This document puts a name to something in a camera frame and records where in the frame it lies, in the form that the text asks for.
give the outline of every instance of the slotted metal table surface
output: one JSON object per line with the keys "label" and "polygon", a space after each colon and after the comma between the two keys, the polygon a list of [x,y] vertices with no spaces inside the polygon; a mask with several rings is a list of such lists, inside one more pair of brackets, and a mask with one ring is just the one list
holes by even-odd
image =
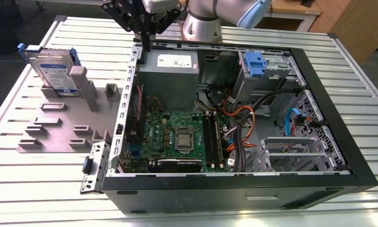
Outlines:
{"label": "slotted metal table surface", "polygon": [[[158,36],[181,39],[180,26]],[[342,44],[326,34],[222,28],[225,43],[297,47],[306,52],[353,138],[378,179],[378,91]],[[73,46],[97,87],[125,83],[133,34],[109,19],[53,22],[41,45]],[[308,210],[124,215],[105,195],[80,195],[85,154],[20,154],[24,128],[44,100],[42,82],[26,65],[0,108],[0,223],[60,226],[378,226],[378,187]]]}

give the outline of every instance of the green circuit board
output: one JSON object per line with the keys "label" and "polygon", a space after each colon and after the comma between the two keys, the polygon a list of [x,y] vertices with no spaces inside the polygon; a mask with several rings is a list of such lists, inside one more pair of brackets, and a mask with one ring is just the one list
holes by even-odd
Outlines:
{"label": "green circuit board", "polygon": [[[177,133],[182,129],[193,133],[193,150],[176,150]],[[136,173],[146,172],[149,160],[160,158],[197,159],[202,161],[202,172],[224,172],[225,168],[206,165],[206,153],[201,113],[148,112],[145,118],[144,141],[140,157],[129,160],[129,169]]]}
{"label": "green circuit board", "polygon": [[[200,113],[148,113],[141,157],[197,158],[204,160],[201,118],[202,114]],[[174,146],[176,129],[182,127],[193,129],[193,151],[188,154],[181,154]]]}

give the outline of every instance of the red wire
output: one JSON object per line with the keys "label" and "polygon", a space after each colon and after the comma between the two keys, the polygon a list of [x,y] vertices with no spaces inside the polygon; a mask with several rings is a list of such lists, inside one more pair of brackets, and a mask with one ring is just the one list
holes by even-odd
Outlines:
{"label": "red wire", "polygon": [[130,132],[133,131],[134,127],[136,127],[136,123],[137,123],[137,120],[138,120],[138,116],[140,116],[140,110],[141,110],[141,96],[142,96],[142,93],[141,93],[141,89],[140,89],[140,86],[136,85],[137,87],[137,90],[138,90],[138,107],[137,107],[137,113],[136,113],[136,120],[134,120],[134,124],[133,124],[133,127],[132,127],[132,130]]}

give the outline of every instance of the connector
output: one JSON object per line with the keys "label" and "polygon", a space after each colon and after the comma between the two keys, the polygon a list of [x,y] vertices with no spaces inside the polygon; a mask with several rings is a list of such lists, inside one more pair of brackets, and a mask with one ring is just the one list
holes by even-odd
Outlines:
{"label": "connector", "polygon": [[297,117],[294,118],[294,124],[304,126],[304,122],[305,122],[306,117],[308,116],[305,114],[298,114]]}
{"label": "connector", "polygon": [[328,125],[328,122],[326,122],[326,121],[312,121],[312,122],[309,123],[309,126],[310,126],[312,128],[318,128],[318,127],[321,127],[322,125]]}

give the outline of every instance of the blue tab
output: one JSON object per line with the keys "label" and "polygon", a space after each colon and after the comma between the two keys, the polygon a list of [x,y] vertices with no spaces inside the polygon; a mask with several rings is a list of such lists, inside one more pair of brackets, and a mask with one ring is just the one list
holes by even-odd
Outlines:
{"label": "blue tab", "polygon": [[245,52],[245,63],[252,77],[261,77],[266,70],[266,61],[260,52]]}

